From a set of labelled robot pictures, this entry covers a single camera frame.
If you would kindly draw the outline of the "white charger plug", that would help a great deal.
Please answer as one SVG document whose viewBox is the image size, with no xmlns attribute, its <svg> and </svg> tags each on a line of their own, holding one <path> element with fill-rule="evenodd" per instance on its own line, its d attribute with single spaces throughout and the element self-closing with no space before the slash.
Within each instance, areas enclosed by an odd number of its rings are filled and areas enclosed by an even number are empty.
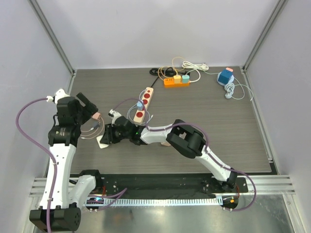
<svg viewBox="0 0 311 233">
<path fill-rule="evenodd" d="M 110 145 L 110 142 L 105 138 L 104 135 L 97 136 L 96 140 L 100 149 L 105 149 Z"/>
</svg>

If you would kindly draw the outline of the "pink charger plug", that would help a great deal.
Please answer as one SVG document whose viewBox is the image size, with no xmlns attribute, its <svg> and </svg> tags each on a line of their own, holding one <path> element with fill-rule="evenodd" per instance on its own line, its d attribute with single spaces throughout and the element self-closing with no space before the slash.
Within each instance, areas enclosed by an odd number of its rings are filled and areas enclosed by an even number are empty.
<svg viewBox="0 0 311 233">
<path fill-rule="evenodd" d="M 93 120 L 97 120 L 99 121 L 101 119 L 101 114 L 99 112 L 96 112 L 93 116 L 92 116 Z"/>
</svg>

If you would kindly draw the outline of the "beige red power strip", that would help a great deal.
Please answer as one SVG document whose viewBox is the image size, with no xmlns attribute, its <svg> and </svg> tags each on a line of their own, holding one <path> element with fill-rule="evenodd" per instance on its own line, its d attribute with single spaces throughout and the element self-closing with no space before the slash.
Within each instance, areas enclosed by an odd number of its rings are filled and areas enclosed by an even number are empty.
<svg viewBox="0 0 311 233">
<path fill-rule="evenodd" d="M 154 89 L 152 87 L 147 87 L 142 94 L 139 96 L 140 101 L 144 104 L 143 111 L 136 110 L 133 121 L 137 124 L 142 124 L 147 114 L 148 107 L 150 105 Z"/>
</svg>

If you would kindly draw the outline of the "pink cube socket adapter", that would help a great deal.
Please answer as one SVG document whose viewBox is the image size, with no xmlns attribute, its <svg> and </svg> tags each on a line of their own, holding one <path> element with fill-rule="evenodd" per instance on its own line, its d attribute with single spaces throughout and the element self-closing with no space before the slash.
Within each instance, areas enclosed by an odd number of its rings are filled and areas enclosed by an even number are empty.
<svg viewBox="0 0 311 233">
<path fill-rule="evenodd" d="M 162 142 L 161 145 L 166 146 L 166 147 L 170 146 L 170 144 L 168 142 Z"/>
</svg>

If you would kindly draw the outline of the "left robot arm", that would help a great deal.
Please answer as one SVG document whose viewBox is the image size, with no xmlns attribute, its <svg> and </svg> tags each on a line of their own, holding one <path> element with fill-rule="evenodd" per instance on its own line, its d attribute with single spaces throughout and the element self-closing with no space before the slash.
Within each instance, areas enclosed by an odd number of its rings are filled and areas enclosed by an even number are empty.
<svg viewBox="0 0 311 233">
<path fill-rule="evenodd" d="M 39 208 L 30 211 L 29 219 L 40 230 L 74 232 L 81 222 L 81 208 L 89 194 L 98 194 L 103 181 L 98 170 L 83 170 L 72 189 L 69 188 L 70 170 L 81 126 L 98 112 L 95 104 L 82 93 L 76 97 L 59 89 L 48 101 L 56 104 L 58 120 L 48 133 L 49 170 Z"/>
</svg>

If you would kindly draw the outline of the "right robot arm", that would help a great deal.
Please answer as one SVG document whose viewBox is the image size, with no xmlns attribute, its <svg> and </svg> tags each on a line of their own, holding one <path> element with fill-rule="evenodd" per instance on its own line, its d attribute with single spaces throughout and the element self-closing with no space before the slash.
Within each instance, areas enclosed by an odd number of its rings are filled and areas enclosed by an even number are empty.
<svg viewBox="0 0 311 233">
<path fill-rule="evenodd" d="M 184 157 L 196 159 L 204 165 L 223 191 L 230 192 L 237 185 L 237 172 L 210 149 L 207 136 L 194 125 L 180 119 L 167 126 L 149 127 L 136 125 L 124 116 L 119 116 L 112 123 L 106 124 L 104 134 L 96 138 L 101 149 L 124 139 L 137 146 L 168 143 Z"/>
</svg>

